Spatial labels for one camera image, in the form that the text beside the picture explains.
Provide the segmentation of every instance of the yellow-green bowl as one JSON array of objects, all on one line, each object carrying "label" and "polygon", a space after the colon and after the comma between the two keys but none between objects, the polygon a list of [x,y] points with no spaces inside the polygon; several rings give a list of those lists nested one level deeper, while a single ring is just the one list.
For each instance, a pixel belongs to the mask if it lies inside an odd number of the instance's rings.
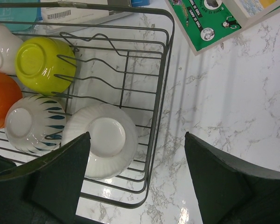
[{"label": "yellow-green bowl", "polygon": [[25,86],[45,96],[65,91],[71,79],[64,80],[54,75],[74,77],[76,60],[64,58],[70,64],[57,55],[75,58],[69,45],[63,41],[47,37],[34,37],[25,41],[15,59],[17,77]]}]

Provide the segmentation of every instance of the blue packaging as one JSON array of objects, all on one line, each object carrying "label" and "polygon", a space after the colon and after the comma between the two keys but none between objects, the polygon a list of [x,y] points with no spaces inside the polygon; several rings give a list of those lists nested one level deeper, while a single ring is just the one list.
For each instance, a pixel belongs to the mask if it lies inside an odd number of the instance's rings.
[{"label": "blue packaging", "polygon": [[42,21],[42,9],[41,8],[37,8],[36,21]]},{"label": "blue packaging", "polygon": [[[0,3],[35,3],[38,0],[0,0]],[[35,22],[37,8],[0,8],[0,21]],[[32,27],[31,24],[6,23],[10,31],[22,31]]]},{"label": "blue packaging", "polygon": [[133,7],[148,6],[149,0],[132,0]]}]

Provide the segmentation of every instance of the white bowl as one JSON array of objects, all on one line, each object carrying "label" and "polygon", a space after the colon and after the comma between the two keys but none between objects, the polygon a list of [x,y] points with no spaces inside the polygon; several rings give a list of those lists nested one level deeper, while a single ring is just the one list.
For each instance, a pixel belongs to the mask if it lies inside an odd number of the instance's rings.
[{"label": "white bowl", "polygon": [[23,41],[0,24],[0,72],[15,75],[15,57]]},{"label": "white bowl", "polygon": [[101,104],[82,108],[67,123],[62,145],[89,132],[91,148],[85,177],[109,179],[128,168],[138,146],[136,127],[121,109]]},{"label": "white bowl", "polygon": [[43,153],[59,147],[66,125],[61,105],[50,97],[26,97],[16,102],[5,118],[5,133],[10,144],[25,153]]}]

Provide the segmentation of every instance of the bowl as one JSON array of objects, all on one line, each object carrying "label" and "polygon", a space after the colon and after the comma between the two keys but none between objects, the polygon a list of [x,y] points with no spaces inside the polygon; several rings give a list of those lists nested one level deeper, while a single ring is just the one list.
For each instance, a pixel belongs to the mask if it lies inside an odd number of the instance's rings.
[{"label": "bowl", "polygon": [[0,72],[15,75],[14,60],[23,41],[0,24]]},{"label": "bowl", "polygon": [[[72,59],[66,58],[67,62],[57,55]],[[45,96],[53,96],[52,92],[65,91],[72,80],[61,79],[55,74],[75,76],[76,60],[73,58],[75,55],[65,42],[47,37],[34,37],[25,41],[17,53],[16,75],[28,88]]]},{"label": "bowl", "polygon": [[101,104],[82,108],[67,123],[62,145],[89,132],[91,148],[85,177],[109,179],[128,168],[138,146],[136,127],[121,109]]},{"label": "bowl", "polygon": [[25,153],[43,153],[57,149],[66,124],[66,117],[61,113],[64,113],[63,108],[51,97],[25,97],[16,102],[7,113],[7,139],[12,146]]},{"label": "bowl", "polygon": [[4,128],[8,110],[22,97],[18,84],[11,77],[0,73],[0,128]]}]

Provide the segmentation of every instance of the paper label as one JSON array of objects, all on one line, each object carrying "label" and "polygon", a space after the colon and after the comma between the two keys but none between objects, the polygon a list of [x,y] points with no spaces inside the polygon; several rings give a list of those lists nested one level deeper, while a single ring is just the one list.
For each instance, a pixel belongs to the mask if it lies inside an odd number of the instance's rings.
[{"label": "paper label", "polygon": [[[62,0],[63,2],[79,2],[88,4],[108,5],[107,0]],[[41,0],[41,2],[56,2],[56,0]],[[42,8],[42,19],[44,22],[52,23],[84,23],[109,15],[107,10],[92,10],[80,8]]]}]

